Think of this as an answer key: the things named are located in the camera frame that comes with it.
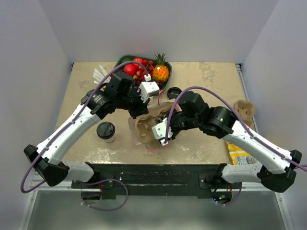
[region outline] black cup lid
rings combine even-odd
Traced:
[[[178,87],[172,87],[172,88],[169,88],[168,91],[167,91],[167,97],[169,99],[174,99],[174,98],[177,98],[178,95],[182,92],[182,90]]]
[[[98,125],[96,132],[101,139],[109,139],[115,133],[115,126],[111,122],[105,121]]]

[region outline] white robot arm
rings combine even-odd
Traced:
[[[220,181],[229,184],[257,182],[275,192],[284,192],[294,183],[295,166],[286,159],[299,163],[302,157],[299,151],[282,149],[253,130],[249,130],[252,133],[251,136],[230,110],[220,106],[210,108],[197,93],[186,92],[178,104],[182,111],[172,115],[169,127],[167,127],[167,115],[160,118],[152,127],[155,138],[160,140],[162,145],[174,139],[182,130],[199,128],[209,136],[235,144],[258,160],[257,163],[248,165],[221,164],[213,180],[218,181],[220,178],[222,179]],[[168,137],[165,138],[167,128],[169,132]],[[269,148],[283,154],[284,158],[260,144],[258,139]]]
[[[69,148],[107,114],[117,108],[128,110],[133,118],[148,113],[149,97],[156,94],[159,87],[155,82],[143,82],[139,88],[134,88],[131,87],[132,83],[130,76],[123,73],[114,74],[104,91],[97,91],[92,98],[89,98],[92,93],[89,91],[73,114],[50,137],[36,147],[28,145],[24,149],[30,162],[43,152],[34,168],[49,186],[55,186],[63,180],[88,182],[93,177],[94,170],[89,164],[64,162],[62,159]],[[157,124],[152,127],[155,138],[160,140],[162,145],[174,139],[182,130],[199,128],[207,135],[234,143],[258,160],[250,165],[220,164],[216,174],[212,178],[206,178],[209,183],[257,182],[275,192],[284,192],[294,183],[295,166],[285,158],[299,163],[302,157],[299,151],[284,150],[252,130],[251,136],[230,110],[220,106],[210,108],[200,95],[194,92],[185,93],[179,105],[182,111],[172,116],[169,127],[166,115],[159,118]],[[256,141],[256,137],[271,149]],[[284,158],[272,149],[278,150]]]
[[[131,76],[116,73],[104,91],[99,90],[90,99],[92,91],[89,91],[72,115],[50,137],[36,147],[28,145],[24,153],[33,162],[38,153],[44,151],[34,168],[49,186],[55,186],[63,180],[88,182],[94,175],[93,169],[87,163],[63,161],[67,151],[89,128],[117,108],[128,110],[134,118],[148,113],[149,97],[158,92],[156,82],[142,82],[139,88],[134,88]],[[88,99],[90,102],[82,110]]]

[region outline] tabletop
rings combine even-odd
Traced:
[[[243,90],[234,63],[170,62],[173,67],[168,88],[202,86],[208,88],[233,105],[244,99]],[[72,114],[85,94],[96,87],[93,71],[102,65],[111,71],[115,62],[75,62],[57,121],[57,128]],[[211,106],[223,103],[205,91],[196,90]],[[166,101],[166,92],[162,101]],[[157,102],[154,97],[150,104]],[[105,143],[96,134],[99,123],[90,128],[67,152],[64,160],[91,163],[129,164],[219,164],[231,163],[226,143],[203,134],[199,129],[180,132],[170,141],[168,148],[151,152],[142,144],[136,145],[128,126],[128,111],[116,110],[103,121],[116,127],[116,140]]]

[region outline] cable clip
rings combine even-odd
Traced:
[[[254,134],[253,136],[250,136],[251,139],[255,139],[257,137],[256,134]]]

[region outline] red apple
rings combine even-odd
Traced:
[[[129,74],[130,76],[133,76],[136,74],[136,68],[133,64],[128,64],[124,67],[124,72]]]
[[[143,63],[143,59],[140,58],[140,57],[136,57],[136,58],[134,59],[134,61]],[[133,65],[135,66],[136,69],[138,69],[139,67],[141,67],[140,65],[138,65],[138,64],[136,64],[136,63],[133,63]]]

